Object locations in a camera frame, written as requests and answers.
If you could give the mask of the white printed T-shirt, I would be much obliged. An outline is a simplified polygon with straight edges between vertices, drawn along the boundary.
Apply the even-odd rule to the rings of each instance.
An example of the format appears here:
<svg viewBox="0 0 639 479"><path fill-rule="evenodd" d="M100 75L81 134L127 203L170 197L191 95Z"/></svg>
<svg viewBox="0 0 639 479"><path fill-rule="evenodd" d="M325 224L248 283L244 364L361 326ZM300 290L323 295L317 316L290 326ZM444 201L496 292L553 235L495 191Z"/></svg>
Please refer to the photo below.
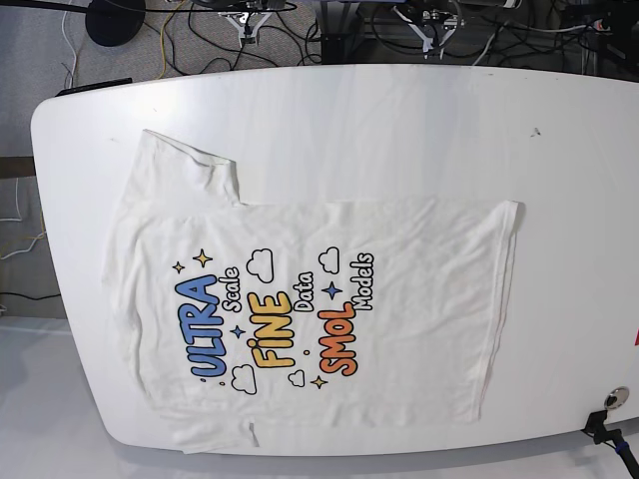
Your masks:
<svg viewBox="0 0 639 479"><path fill-rule="evenodd" d="M518 205L258 205L233 161L141 135L110 226L114 340L186 453L265 428L478 421Z"/></svg>

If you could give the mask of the black metal frame post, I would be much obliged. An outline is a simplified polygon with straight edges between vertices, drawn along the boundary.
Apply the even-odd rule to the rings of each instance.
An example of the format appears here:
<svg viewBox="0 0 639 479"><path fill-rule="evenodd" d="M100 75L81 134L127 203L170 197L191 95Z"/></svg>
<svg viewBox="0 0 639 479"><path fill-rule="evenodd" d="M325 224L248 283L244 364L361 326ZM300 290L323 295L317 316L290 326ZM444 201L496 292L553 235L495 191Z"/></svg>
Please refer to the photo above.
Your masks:
<svg viewBox="0 0 639 479"><path fill-rule="evenodd" d="M342 65L360 38L360 1L314 1L323 65Z"/></svg>

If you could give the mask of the silver table grommet right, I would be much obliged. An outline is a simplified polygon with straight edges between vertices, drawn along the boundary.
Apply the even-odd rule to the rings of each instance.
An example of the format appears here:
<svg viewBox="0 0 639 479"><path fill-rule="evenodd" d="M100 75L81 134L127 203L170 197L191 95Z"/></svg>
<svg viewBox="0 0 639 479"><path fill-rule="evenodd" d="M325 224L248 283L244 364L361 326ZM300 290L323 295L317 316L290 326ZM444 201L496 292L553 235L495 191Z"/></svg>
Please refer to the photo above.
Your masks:
<svg viewBox="0 0 639 479"><path fill-rule="evenodd" d="M615 410L622 407L630 396L630 390L627 386L619 386L613 389L604 400L604 408L606 410Z"/></svg>

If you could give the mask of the black round stand base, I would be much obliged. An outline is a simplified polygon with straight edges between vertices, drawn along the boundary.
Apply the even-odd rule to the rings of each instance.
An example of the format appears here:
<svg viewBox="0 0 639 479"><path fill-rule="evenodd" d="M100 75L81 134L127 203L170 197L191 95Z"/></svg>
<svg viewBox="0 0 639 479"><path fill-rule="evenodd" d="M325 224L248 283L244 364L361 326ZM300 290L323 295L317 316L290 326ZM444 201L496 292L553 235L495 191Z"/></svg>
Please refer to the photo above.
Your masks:
<svg viewBox="0 0 639 479"><path fill-rule="evenodd" d="M103 47L118 47L131 41L140 31L146 16L144 0L93 0L85 15L90 39Z"/></svg>

